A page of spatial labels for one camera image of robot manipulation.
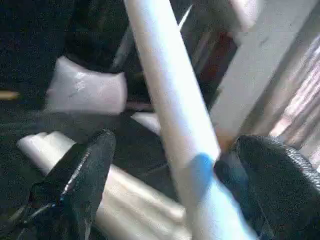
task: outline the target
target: white pipe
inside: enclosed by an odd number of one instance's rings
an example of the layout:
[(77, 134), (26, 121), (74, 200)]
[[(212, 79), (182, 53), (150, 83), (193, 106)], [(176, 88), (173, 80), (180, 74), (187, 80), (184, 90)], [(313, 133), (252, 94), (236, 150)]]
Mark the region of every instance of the white pipe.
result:
[(124, 0), (173, 179), (195, 240), (253, 239), (213, 175), (214, 129), (169, 0)]

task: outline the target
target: metal rod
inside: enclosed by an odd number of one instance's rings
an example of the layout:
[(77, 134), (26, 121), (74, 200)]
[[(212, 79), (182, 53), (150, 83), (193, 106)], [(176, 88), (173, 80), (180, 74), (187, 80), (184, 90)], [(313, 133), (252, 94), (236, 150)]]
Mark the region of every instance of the metal rod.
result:
[(253, 239), (239, 206), (213, 175), (220, 147), (170, 1), (124, 3), (193, 238)]

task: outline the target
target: dark floor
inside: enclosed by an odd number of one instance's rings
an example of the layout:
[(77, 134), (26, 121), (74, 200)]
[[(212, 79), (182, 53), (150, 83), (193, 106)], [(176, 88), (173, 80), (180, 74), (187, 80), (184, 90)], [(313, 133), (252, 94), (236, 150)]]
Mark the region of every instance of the dark floor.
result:
[[(113, 163), (168, 197), (178, 200), (160, 138), (129, 116), (21, 112), (0, 117), (0, 209), (14, 211), (43, 175), (16, 147), (20, 138), (39, 132), (59, 131), (84, 142), (101, 128), (116, 136)], [(92, 230), (92, 239), (104, 239)]]

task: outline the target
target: white pole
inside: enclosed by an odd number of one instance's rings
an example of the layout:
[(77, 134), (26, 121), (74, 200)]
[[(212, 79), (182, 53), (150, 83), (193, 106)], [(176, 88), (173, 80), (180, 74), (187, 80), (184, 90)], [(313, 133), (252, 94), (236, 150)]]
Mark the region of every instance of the white pole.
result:
[(124, 3), (194, 239), (253, 239), (237, 203), (214, 178), (220, 148), (169, 0)]

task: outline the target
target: white wall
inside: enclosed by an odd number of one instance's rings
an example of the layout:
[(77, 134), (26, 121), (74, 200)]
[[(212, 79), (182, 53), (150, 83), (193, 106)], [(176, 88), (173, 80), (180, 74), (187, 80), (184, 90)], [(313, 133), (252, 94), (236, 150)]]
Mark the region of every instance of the white wall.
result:
[(213, 124), (235, 137), (268, 86), (317, 0), (266, 1), (254, 27), (240, 34), (241, 46), (220, 85), (210, 111)]

